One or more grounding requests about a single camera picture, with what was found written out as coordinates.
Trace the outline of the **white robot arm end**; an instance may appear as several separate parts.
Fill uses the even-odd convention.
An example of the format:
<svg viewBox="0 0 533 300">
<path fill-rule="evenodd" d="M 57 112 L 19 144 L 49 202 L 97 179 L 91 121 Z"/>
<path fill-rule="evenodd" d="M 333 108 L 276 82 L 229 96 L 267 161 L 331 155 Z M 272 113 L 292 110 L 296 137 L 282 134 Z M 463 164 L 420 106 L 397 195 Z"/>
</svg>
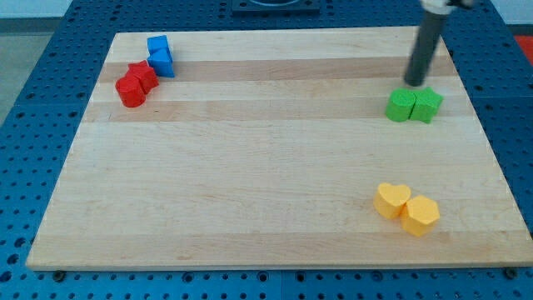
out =
<svg viewBox="0 0 533 300">
<path fill-rule="evenodd" d="M 476 0 L 421 0 L 422 7 L 429 13 L 449 15 L 455 8 L 472 9 Z"/>
</svg>

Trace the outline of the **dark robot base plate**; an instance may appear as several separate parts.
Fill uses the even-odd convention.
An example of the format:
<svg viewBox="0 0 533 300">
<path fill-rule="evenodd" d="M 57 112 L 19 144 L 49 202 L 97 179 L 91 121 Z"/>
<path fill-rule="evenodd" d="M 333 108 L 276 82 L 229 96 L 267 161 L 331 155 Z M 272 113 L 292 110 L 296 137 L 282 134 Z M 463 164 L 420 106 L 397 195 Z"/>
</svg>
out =
<svg viewBox="0 0 533 300">
<path fill-rule="evenodd" d="M 321 0 L 230 0 L 233 14 L 318 13 Z"/>
</svg>

